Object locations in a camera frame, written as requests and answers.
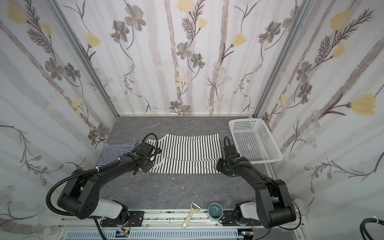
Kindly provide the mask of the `blue white striped tank top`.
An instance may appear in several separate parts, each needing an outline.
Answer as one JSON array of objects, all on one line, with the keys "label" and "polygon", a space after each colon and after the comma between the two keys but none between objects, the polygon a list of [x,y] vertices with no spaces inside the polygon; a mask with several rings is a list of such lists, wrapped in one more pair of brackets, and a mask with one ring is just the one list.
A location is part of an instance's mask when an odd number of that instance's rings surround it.
[{"label": "blue white striped tank top", "polygon": [[137,145],[137,142],[128,144],[106,144],[96,167],[100,168],[116,161],[120,156],[131,152]]}]

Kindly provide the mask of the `aluminium mounting rail frame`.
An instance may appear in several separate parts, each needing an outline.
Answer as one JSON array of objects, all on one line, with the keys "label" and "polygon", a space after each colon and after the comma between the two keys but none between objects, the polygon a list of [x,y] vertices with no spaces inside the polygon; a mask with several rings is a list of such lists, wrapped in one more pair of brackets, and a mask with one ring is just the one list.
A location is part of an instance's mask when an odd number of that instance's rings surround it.
[{"label": "aluminium mounting rail frame", "polygon": [[63,217],[54,240],[309,240],[310,236],[298,221],[270,230],[251,221],[244,226],[236,222],[224,226],[209,219],[203,209],[192,215],[187,227],[182,225],[191,211],[135,210],[131,222],[124,228],[102,227],[99,231],[93,220]]}]

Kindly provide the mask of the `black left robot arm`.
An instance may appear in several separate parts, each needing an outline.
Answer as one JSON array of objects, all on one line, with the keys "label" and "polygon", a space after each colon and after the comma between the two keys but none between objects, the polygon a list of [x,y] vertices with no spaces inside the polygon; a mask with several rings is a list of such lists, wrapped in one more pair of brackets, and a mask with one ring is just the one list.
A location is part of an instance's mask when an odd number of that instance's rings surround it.
[{"label": "black left robot arm", "polygon": [[105,218],[117,226],[129,224],[131,216],[128,207],[117,201],[101,199],[100,190],[125,173],[148,172],[161,152],[158,143],[141,143],[134,151],[100,168],[75,171],[64,180],[65,187],[58,198],[58,207],[65,210],[66,215],[81,220]]}]

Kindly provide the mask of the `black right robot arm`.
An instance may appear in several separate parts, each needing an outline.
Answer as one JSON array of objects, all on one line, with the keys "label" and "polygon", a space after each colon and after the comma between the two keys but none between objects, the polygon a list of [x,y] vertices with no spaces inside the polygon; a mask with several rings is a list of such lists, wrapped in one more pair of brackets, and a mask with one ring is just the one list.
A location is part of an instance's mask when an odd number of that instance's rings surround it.
[{"label": "black right robot arm", "polygon": [[244,179],[255,191],[254,202],[236,204],[235,216],[239,225],[256,221],[265,229],[296,221],[294,200],[282,180],[274,180],[257,170],[241,157],[234,145],[223,147],[224,157],[218,160],[216,170],[228,177]]}]

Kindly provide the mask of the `teal ceramic mug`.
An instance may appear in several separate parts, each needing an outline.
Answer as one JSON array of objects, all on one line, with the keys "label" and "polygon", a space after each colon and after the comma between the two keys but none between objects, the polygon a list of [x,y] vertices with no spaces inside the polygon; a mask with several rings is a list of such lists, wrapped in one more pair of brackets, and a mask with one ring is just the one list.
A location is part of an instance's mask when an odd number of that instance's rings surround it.
[{"label": "teal ceramic mug", "polygon": [[211,203],[208,207],[207,214],[210,221],[218,222],[223,217],[223,207],[219,203]]}]

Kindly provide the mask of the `cream vegetable peeler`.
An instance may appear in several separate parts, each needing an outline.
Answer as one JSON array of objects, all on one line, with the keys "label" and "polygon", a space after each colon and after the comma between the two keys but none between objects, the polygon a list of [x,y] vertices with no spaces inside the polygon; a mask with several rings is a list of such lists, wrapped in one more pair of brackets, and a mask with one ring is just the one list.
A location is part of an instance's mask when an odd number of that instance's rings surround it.
[{"label": "cream vegetable peeler", "polygon": [[202,210],[202,208],[196,204],[195,202],[192,202],[191,205],[190,205],[190,213],[188,214],[188,216],[185,218],[183,224],[182,224],[182,230],[185,230],[189,224],[189,222],[191,221],[193,215],[195,213],[198,213]]}]

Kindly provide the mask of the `black white striped tank top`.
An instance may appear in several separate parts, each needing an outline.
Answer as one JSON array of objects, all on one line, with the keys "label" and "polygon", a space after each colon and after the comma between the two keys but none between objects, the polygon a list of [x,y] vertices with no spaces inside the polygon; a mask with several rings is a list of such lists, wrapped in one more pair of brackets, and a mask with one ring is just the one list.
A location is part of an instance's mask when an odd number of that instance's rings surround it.
[{"label": "black white striped tank top", "polygon": [[222,157],[219,134],[177,136],[166,134],[158,140],[161,153],[155,157],[151,173],[218,174],[216,165]]}]

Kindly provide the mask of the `clear jar with metal lid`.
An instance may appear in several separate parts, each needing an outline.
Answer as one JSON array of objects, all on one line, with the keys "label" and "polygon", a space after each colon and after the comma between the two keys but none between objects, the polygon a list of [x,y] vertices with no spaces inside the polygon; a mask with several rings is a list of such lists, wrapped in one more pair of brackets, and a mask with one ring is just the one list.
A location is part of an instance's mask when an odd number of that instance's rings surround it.
[{"label": "clear jar with metal lid", "polygon": [[310,213],[310,206],[302,199],[294,200],[294,207],[297,213],[300,213],[301,216],[307,216]]}]

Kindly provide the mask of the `white plastic laundry basket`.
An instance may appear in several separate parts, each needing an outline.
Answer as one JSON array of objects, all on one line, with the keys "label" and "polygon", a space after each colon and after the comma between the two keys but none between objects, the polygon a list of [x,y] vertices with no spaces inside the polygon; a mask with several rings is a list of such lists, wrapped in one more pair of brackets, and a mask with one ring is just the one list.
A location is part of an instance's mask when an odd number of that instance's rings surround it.
[{"label": "white plastic laundry basket", "polygon": [[271,131],[262,119],[236,119],[229,121],[236,149],[251,164],[281,161],[283,154]]}]

